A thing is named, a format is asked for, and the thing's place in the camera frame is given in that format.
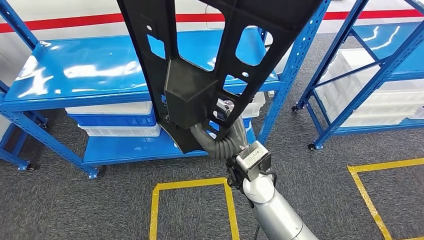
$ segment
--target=red stripe on wall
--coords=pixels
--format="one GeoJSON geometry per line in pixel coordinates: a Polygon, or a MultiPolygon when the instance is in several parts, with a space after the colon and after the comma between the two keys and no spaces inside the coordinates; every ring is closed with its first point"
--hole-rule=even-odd
{"type": "MultiPolygon", "coordinates": [[[[324,20],[344,20],[348,16],[348,11],[326,12],[324,20]]],[[[416,9],[405,10],[378,10],[363,11],[359,15],[359,19],[391,19],[391,18],[411,18],[422,17],[423,15],[416,9]]]]}
{"type": "MultiPolygon", "coordinates": [[[[324,20],[344,20],[348,16],[348,11],[327,12],[324,20]]],[[[423,15],[415,9],[406,10],[378,10],[363,11],[360,19],[385,19],[385,18],[410,18],[422,17],[423,15]]],[[[178,23],[196,23],[196,22],[223,22],[224,16],[220,13],[195,13],[195,14],[177,14],[175,19],[178,23]]],[[[90,26],[97,24],[111,24],[123,22],[124,18],[120,13],[77,16],[56,19],[44,19],[26,21],[25,24],[30,30],[59,29],[80,26],[90,26]]],[[[11,33],[12,28],[7,23],[0,23],[0,33],[11,33]]]]}

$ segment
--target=blue shelving unit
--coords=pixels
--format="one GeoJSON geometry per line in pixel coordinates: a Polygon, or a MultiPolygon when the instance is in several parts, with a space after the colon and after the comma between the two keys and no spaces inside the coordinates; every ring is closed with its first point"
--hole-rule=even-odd
{"type": "MultiPolygon", "coordinates": [[[[205,155],[195,151],[182,154],[172,139],[162,131],[159,137],[90,137],[84,158],[80,158],[54,137],[30,121],[22,111],[56,109],[79,106],[119,104],[149,101],[142,68],[129,36],[90,37],[38,41],[6,1],[0,10],[8,12],[7,19],[20,34],[29,34],[28,45],[33,52],[10,91],[0,97],[0,112],[30,135],[72,162],[89,175],[97,177],[93,166],[182,158],[205,155]]],[[[330,0],[323,0],[310,22],[293,44],[283,73],[272,72],[259,91],[276,91],[271,107],[257,139],[264,143],[277,118],[286,95],[301,67],[310,44],[318,30],[330,0]]],[[[188,61],[212,70],[217,55],[222,30],[188,31],[177,34],[180,55],[188,61]]],[[[246,28],[242,33],[236,55],[247,64],[258,64],[266,54],[266,32],[246,28]]],[[[163,43],[149,39],[152,52],[164,54],[163,43]]],[[[224,88],[232,93],[243,92],[246,84],[229,76],[224,88]]],[[[255,134],[247,131],[250,142],[255,134]]]]}
{"type": "MultiPolygon", "coordinates": [[[[16,13],[14,11],[7,11],[7,7],[9,7],[9,5],[7,4],[7,2],[2,5],[0,4],[0,14],[1,16],[7,20],[7,21],[11,21],[13,24],[11,24],[11,26],[13,26],[13,29],[16,31],[16,33],[22,38],[22,40],[31,48],[32,45],[32,38],[33,40],[35,40],[35,36],[31,34],[30,31],[27,32],[23,32],[25,31],[25,29],[21,29],[19,27],[14,27],[14,26],[19,26],[21,24],[23,24],[23,22],[17,17],[18,15],[16,15],[16,13]]],[[[9,91],[9,87],[3,82],[0,81],[0,92],[2,92],[3,96],[4,94],[6,94],[9,91]]],[[[47,118],[43,117],[39,112],[37,111],[28,111],[26,112],[26,116],[33,122],[38,124],[40,127],[47,127],[47,118]]],[[[18,140],[13,148],[13,150],[11,152],[6,151],[5,150],[5,146],[6,144],[9,142],[9,140],[11,139],[11,136],[13,135],[14,131],[16,129],[16,126],[12,123],[10,124],[10,126],[7,128],[6,132],[3,135],[3,138],[0,141],[0,159],[5,160],[6,162],[9,162],[13,165],[17,166],[17,169],[19,171],[26,171],[27,169],[32,167],[29,167],[30,162],[23,160],[21,158],[18,157],[19,152],[21,151],[22,146],[24,145],[25,139],[28,136],[28,133],[26,133],[25,131],[23,131],[19,136],[18,136],[18,140]]]]}
{"type": "MultiPolygon", "coordinates": [[[[400,130],[424,127],[424,119],[404,119],[395,125],[340,127],[346,119],[384,82],[402,81],[412,79],[424,79],[424,64],[422,55],[424,54],[424,21],[388,23],[374,25],[354,26],[359,14],[364,9],[368,0],[357,0],[337,33],[328,52],[325,54],[318,69],[313,75],[309,85],[300,97],[300,100],[292,108],[298,111],[306,108],[312,117],[312,121],[318,130],[318,138],[308,145],[310,149],[321,149],[322,144],[331,136],[370,133],[377,131],[400,130]],[[374,58],[375,62],[352,70],[333,79],[318,83],[339,47],[348,36],[353,36],[362,47],[374,58]],[[346,106],[333,122],[330,122],[326,115],[326,110],[317,96],[315,89],[327,83],[337,81],[349,75],[355,74],[373,66],[380,66],[380,70],[372,77],[365,87],[346,106]],[[321,112],[328,124],[323,129],[309,100],[314,97],[321,112]]],[[[424,14],[424,5],[420,0],[406,0],[411,6],[424,14]]]]}

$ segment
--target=gray carpet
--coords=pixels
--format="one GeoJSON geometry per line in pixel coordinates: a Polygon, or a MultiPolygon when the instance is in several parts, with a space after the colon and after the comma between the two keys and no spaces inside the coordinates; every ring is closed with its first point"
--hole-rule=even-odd
{"type": "MultiPolygon", "coordinates": [[[[324,150],[306,145],[317,136],[306,111],[292,114],[333,35],[319,35],[309,51],[266,144],[278,190],[321,240],[382,240],[347,165],[424,157],[424,129],[332,137],[324,150]]],[[[349,46],[356,43],[348,39],[349,46]]],[[[87,135],[60,110],[47,111],[48,131],[82,155],[87,135]]],[[[258,130],[263,117],[254,120],[258,130]]],[[[109,165],[89,180],[56,153],[28,138],[20,156],[41,164],[17,172],[0,161],[1,240],[145,240],[157,183],[226,176],[208,157],[109,165]]],[[[360,173],[393,239],[424,236],[423,166],[360,173]]],[[[224,187],[164,190],[159,195],[158,240],[231,239],[224,187]]],[[[240,239],[256,223],[245,198],[233,191],[240,239]]],[[[266,239],[260,232],[259,239],[266,239]]]]}

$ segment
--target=blue storage bin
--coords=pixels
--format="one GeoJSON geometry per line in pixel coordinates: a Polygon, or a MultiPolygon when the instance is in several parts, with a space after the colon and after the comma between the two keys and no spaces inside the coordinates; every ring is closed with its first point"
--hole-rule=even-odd
{"type": "Polygon", "coordinates": [[[155,112],[148,115],[136,114],[70,114],[80,126],[102,127],[153,127],[156,125],[155,112]]]}
{"type": "MultiPolygon", "coordinates": [[[[251,124],[251,121],[252,117],[243,118],[244,128],[248,129],[251,124]]],[[[211,125],[214,129],[219,130],[218,124],[216,124],[215,122],[211,121],[209,125],[211,125]]]]}

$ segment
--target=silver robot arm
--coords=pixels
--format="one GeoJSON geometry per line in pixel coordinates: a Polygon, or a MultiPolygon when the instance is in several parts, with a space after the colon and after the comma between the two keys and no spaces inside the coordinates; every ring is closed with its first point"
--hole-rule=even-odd
{"type": "Polygon", "coordinates": [[[243,181],[243,191],[253,203],[253,217],[269,240],[317,240],[286,199],[276,190],[270,175],[243,181]]]}
{"type": "Polygon", "coordinates": [[[317,240],[276,190],[271,154],[258,141],[248,144],[241,116],[221,141],[215,141],[200,123],[190,130],[212,158],[226,161],[228,184],[247,197],[253,217],[269,240],[317,240]]]}

